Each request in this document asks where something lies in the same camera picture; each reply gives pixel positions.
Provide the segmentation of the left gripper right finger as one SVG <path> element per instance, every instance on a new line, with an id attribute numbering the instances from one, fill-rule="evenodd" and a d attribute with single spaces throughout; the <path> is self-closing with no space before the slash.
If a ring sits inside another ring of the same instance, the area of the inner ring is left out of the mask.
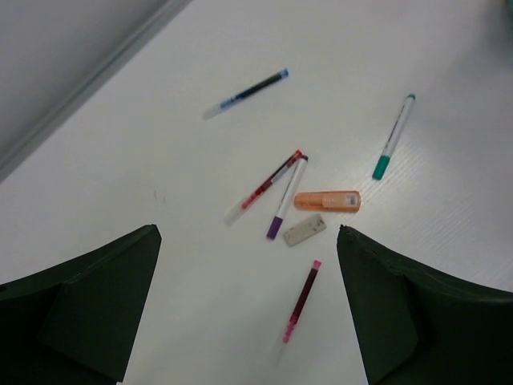
<path id="1" fill-rule="evenodd" d="M 343 225 L 337 256 L 370 384 L 510 384 L 512 294 Z"/>

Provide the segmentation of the dark red ink refill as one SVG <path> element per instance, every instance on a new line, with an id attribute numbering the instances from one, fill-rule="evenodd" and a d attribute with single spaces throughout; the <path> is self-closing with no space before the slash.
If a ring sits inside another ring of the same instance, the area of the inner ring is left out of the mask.
<path id="1" fill-rule="evenodd" d="M 293 307 L 293 311 L 289 316 L 289 320 L 285 325 L 285 330 L 281 336 L 281 347 L 277 354 L 276 365 L 279 364 L 281 360 L 281 356 L 283 355 L 285 348 L 288 346 L 290 339 L 292 338 L 293 332 L 295 331 L 299 319 L 301 317 L 301 313 L 305 307 L 305 304 L 308 300 L 309 293 L 313 287 L 313 283 L 316 280 L 319 269 L 321 268 L 321 261 L 314 260 L 311 268 L 309 270 L 308 276 L 305 279 L 304 285 L 301 287 L 301 292 L 297 298 L 297 301 Z"/>

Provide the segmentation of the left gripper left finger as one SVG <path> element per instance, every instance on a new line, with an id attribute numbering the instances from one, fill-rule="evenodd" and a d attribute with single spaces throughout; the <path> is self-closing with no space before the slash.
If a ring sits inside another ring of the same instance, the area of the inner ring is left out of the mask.
<path id="1" fill-rule="evenodd" d="M 123 382 L 160 252 L 145 225 L 1 285 L 3 384 Z"/>

